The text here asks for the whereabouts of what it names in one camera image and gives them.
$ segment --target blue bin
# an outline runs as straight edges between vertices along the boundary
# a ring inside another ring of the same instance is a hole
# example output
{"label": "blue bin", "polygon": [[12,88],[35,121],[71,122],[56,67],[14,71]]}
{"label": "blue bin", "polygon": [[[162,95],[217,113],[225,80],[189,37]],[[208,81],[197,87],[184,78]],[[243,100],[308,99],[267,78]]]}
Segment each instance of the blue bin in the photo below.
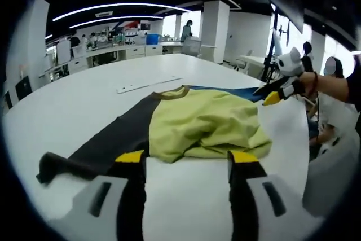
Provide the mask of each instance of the blue bin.
{"label": "blue bin", "polygon": [[158,34],[148,34],[147,35],[147,44],[148,45],[157,45],[159,40]]}

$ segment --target white table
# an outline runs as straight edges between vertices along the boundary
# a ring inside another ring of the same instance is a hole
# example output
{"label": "white table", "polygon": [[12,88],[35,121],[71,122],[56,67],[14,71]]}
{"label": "white table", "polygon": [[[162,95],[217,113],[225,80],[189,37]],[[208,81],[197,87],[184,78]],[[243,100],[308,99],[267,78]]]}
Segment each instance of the white table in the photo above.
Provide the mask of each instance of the white table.
{"label": "white table", "polygon": [[[147,85],[150,80],[169,75],[184,80],[117,94],[121,86]],[[64,174],[49,187],[41,186],[36,174],[45,152],[68,157],[143,97],[181,84],[241,88],[257,87],[262,82],[191,56],[152,56],[64,77],[12,108],[3,118],[10,159],[40,214],[46,220],[63,217],[71,209],[72,198],[87,184]],[[309,162],[304,104],[290,98],[274,106],[259,105],[259,121],[273,140],[270,154],[261,160],[263,167],[268,174],[278,174],[302,196]],[[184,234],[197,236],[196,240],[230,240],[232,217],[225,159],[182,159],[165,164],[148,158],[146,192],[146,240],[168,240],[167,234],[178,236],[172,240],[192,239]]]}

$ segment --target desk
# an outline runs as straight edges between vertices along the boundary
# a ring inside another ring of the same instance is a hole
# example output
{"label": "desk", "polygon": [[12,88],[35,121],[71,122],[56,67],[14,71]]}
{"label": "desk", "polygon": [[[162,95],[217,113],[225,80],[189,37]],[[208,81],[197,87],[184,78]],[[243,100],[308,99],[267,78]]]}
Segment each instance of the desk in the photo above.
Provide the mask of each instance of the desk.
{"label": "desk", "polygon": [[[117,94],[120,86],[147,85],[149,80],[169,75],[184,77],[184,80]],[[46,220],[63,217],[71,209],[72,198],[87,184],[63,174],[56,177],[49,187],[41,186],[36,174],[45,152],[68,157],[151,92],[173,89],[181,84],[241,88],[257,87],[263,83],[192,56],[151,56],[102,65],[64,77],[31,93],[12,108],[3,118],[10,160],[39,213]],[[270,154],[261,161],[266,172],[278,174],[302,196],[309,164],[304,104],[289,98],[274,106],[259,105],[259,121],[273,140]],[[197,240],[230,240],[232,216],[225,159],[182,159],[165,164],[148,158],[147,179],[143,219],[145,235],[161,234],[177,225],[170,227],[169,223],[183,218],[193,233],[197,231],[201,236]],[[205,225],[209,225],[209,231],[204,230]],[[159,233],[150,231],[160,226],[164,228]],[[203,234],[214,234],[217,238],[207,239]]]}

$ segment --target window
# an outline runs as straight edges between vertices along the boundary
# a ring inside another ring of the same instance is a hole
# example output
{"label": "window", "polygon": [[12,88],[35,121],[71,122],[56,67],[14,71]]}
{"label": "window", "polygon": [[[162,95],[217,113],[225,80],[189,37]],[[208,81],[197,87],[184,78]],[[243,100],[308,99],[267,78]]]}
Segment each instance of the window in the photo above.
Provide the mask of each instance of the window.
{"label": "window", "polygon": [[325,39],[325,53],[323,55],[322,66],[321,66],[321,75],[323,75],[323,70],[326,65],[326,60],[330,56],[335,56],[342,63],[342,69],[344,70],[344,76],[348,77],[352,74],[355,68],[355,61],[350,51],[346,49],[345,46],[337,42],[335,39],[326,35]]}
{"label": "window", "polygon": [[[282,54],[286,54],[291,51],[293,47],[297,48],[297,50],[302,55],[303,52],[303,44],[305,42],[311,42],[312,37],[312,28],[309,25],[303,24],[303,33],[298,31],[298,29],[294,26],[292,22],[289,22],[289,42],[287,45],[287,29],[288,29],[289,19],[285,16],[278,15],[277,20],[277,33],[280,35],[280,43],[282,48]],[[271,39],[273,33],[273,24],[274,24],[274,14],[271,17],[271,30],[270,35],[268,37],[268,54],[271,46]]]}
{"label": "window", "polygon": [[180,35],[182,35],[183,27],[188,20],[192,20],[192,34],[194,37],[199,37],[201,29],[201,11],[184,12],[180,18]]}
{"label": "window", "polygon": [[169,35],[174,38],[175,36],[175,18],[176,15],[170,15],[163,19],[163,31],[162,35]]}

